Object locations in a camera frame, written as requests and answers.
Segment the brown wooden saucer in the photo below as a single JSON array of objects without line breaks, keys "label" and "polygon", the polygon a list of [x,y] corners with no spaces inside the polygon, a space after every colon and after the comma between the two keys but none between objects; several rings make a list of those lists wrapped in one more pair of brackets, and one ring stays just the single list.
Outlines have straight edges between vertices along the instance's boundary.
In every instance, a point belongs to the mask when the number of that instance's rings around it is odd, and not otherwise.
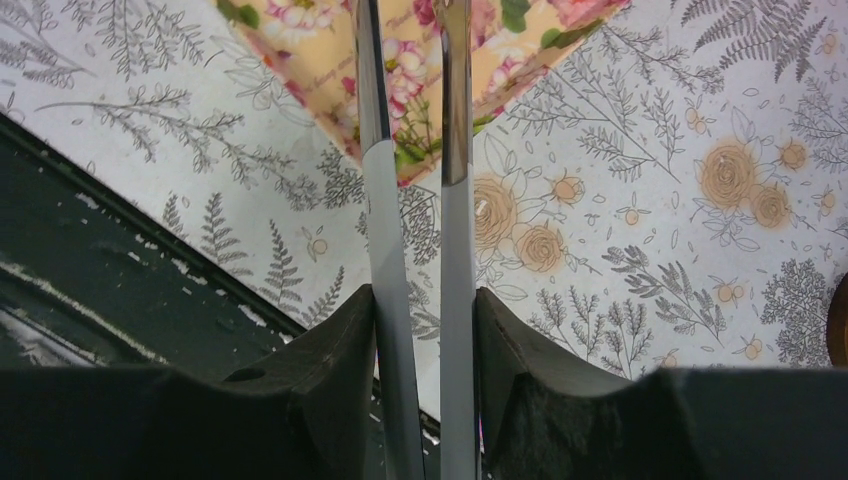
[{"label": "brown wooden saucer", "polygon": [[844,274],[832,296],[826,324],[826,346],[831,364],[847,367],[847,286]]}]

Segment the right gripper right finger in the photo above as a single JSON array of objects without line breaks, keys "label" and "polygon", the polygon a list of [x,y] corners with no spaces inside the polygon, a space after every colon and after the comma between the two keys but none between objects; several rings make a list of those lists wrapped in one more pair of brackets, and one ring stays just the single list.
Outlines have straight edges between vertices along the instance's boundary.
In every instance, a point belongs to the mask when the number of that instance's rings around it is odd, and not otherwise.
[{"label": "right gripper right finger", "polygon": [[474,321],[484,462],[495,478],[660,478],[613,399],[632,381],[557,345],[487,288]]}]

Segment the metal tongs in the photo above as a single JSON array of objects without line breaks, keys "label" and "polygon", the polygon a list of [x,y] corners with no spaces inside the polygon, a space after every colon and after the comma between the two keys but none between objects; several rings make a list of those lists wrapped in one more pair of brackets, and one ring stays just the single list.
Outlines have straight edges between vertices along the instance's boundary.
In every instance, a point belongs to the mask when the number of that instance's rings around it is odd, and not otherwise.
[{"label": "metal tongs", "polygon": [[[470,20],[467,1],[438,1],[443,61],[444,200],[441,272],[441,461],[444,479],[481,477],[474,352]],[[368,253],[376,302],[385,468],[390,479],[425,475],[422,427],[404,264],[378,5],[353,5],[357,106],[367,194]]]}]

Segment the floral dessert tray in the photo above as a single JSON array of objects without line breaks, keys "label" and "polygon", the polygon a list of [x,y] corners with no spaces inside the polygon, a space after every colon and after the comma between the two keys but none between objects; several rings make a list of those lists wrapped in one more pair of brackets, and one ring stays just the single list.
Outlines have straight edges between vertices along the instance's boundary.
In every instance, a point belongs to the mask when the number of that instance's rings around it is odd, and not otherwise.
[{"label": "floral dessert tray", "polygon": [[[346,155],[360,160],[354,5],[220,1],[219,13]],[[473,128],[480,131],[623,8],[620,1],[475,1]],[[436,169],[442,151],[442,48],[429,1],[379,5],[397,179]]]}]

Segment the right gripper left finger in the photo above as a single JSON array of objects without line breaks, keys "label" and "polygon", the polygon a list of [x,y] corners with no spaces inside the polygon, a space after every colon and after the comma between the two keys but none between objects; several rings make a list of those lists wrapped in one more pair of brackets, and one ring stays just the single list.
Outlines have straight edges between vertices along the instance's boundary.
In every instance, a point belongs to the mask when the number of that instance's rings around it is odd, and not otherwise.
[{"label": "right gripper left finger", "polygon": [[363,478],[374,330],[364,284],[327,320],[225,378],[242,397],[237,478]]}]

